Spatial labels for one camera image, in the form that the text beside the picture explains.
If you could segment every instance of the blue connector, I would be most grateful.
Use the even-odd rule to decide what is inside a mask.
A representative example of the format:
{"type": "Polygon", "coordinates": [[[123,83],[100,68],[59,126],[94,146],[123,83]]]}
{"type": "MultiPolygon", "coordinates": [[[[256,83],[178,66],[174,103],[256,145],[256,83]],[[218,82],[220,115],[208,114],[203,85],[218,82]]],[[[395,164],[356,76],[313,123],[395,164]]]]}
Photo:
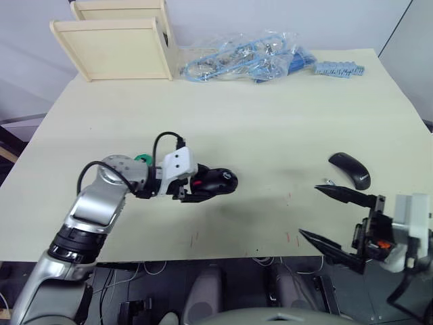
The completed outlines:
{"type": "Polygon", "coordinates": [[[331,77],[350,78],[352,74],[362,76],[365,68],[354,62],[330,62],[324,61],[314,65],[315,74],[324,74],[331,77]]]}

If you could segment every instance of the computer mouse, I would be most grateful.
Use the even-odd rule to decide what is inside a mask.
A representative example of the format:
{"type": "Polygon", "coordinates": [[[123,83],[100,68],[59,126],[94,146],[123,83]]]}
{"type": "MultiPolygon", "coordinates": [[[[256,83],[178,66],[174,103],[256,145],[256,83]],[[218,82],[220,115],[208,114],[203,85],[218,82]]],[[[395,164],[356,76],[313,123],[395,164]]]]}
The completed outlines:
{"type": "Polygon", "coordinates": [[[353,181],[357,190],[366,190],[370,187],[370,174],[363,164],[345,152],[337,152],[328,160],[343,170],[353,181]]]}
{"type": "Polygon", "coordinates": [[[228,194],[234,192],[236,187],[236,175],[225,168],[208,169],[198,173],[191,179],[192,193],[228,194]]]}

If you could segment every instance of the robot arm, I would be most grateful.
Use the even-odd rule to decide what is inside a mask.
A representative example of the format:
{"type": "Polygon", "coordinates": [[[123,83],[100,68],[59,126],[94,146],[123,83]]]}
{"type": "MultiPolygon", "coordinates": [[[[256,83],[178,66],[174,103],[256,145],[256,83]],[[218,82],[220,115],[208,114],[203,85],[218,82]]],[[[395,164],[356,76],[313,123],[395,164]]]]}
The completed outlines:
{"type": "Polygon", "coordinates": [[[167,154],[160,166],[112,155],[89,163],[78,179],[78,196],[63,226],[45,251],[16,301],[11,324],[83,324],[92,288],[85,282],[123,210],[125,196],[173,195],[181,202],[201,202],[236,189],[228,169],[198,165],[185,143],[167,154]],[[99,165],[95,181],[81,191],[85,171],[99,165]],[[191,178],[191,193],[185,189],[191,178]]]}
{"type": "Polygon", "coordinates": [[[403,272],[400,285],[387,302],[423,322],[422,318],[396,303],[416,276],[433,276],[433,233],[428,229],[431,217],[430,197],[426,194],[398,195],[394,218],[384,215],[384,196],[366,195],[342,186],[319,185],[319,191],[343,203],[369,208],[369,216],[356,225],[352,247],[355,254],[344,252],[341,245],[323,236],[300,233],[334,263],[341,263],[362,274],[365,262],[374,259],[390,272],[403,272]]]}

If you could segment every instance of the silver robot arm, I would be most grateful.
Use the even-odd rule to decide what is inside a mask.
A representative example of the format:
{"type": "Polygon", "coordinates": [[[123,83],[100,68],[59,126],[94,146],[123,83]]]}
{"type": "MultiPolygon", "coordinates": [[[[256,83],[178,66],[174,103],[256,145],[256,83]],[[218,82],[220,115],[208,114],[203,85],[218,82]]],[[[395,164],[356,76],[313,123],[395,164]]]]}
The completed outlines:
{"type": "Polygon", "coordinates": [[[231,171],[198,165],[184,143],[181,148],[167,154],[156,168],[155,165],[148,166],[145,161],[113,155],[102,162],[91,162],[83,172],[92,165],[99,165],[96,179],[82,191],[78,187],[78,196],[63,226],[49,249],[42,254],[16,301],[12,325],[85,322],[93,293],[85,281],[95,269],[97,256],[122,212],[129,192],[138,198],[171,194],[181,202],[201,202],[218,194],[230,193],[237,185],[237,178],[231,171]],[[210,183],[212,187],[213,177],[221,173],[230,174],[230,179],[225,179],[231,186],[230,190],[194,190],[191,185],[188,194],[184,188],[189,177],[191,182],[192,177],[201,177],[200,184],[210,183]]]}

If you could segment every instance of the wooden table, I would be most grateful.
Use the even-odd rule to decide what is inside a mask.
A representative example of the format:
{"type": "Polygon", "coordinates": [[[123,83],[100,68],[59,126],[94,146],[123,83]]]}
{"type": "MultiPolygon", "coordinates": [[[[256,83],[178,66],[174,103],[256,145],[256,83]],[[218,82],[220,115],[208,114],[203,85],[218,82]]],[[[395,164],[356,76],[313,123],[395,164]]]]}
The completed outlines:
{"type": "MultiPolygon", "coordinates": [[[[369,169],[365,192],[387,196],[389,216],[395,194],[433,194],[432,136],[374,51],[314,54],[355,61],[365,75],[339,79],[305,70],[260,85],[86,83],[77,76],[0,188],[0,260],[36,261],[73,203],[84,165],[109,154],[149,154],[161,131],[185,137],[199,163],[232,169],[239,187],[200,204],[129,196],[100,261],[318,255],[298,228],[347,249],[367,209],[313,188],[325,177],[352,187],[327,161],[335,152],[369,169]]],[[[162,141],[159,157],[173,146],[162,141]]]]}

